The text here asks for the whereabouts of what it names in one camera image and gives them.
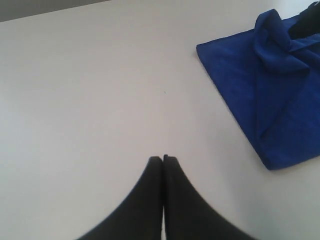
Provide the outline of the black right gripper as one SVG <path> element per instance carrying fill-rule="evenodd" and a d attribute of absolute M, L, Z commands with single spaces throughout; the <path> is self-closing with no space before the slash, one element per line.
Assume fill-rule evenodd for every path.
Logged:
<path fill-rule="evenodd" d="M 288 34 L 291 39 L 301 39 L 320 33 L 320 2 L 312 3 L 300 13 L 297 22 L 290 27 Z"/>

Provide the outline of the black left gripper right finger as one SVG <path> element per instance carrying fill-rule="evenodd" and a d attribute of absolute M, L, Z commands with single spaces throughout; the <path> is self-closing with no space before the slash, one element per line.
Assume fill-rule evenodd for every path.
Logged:
<path fill-rule="evenodd" d="M 249 240 L 201 197 L 178 159 L 163 156 L 163 206 L 168 240 Z"/>

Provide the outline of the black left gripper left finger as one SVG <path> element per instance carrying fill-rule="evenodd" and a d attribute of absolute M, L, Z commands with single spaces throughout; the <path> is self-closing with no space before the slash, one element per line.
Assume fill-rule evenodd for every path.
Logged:
<path fill-rule="evenodd" d="M 138 182 L 123 202 L 81 240 L 160 240 L 162 238 L 163 161 L 149 158 Z"/>

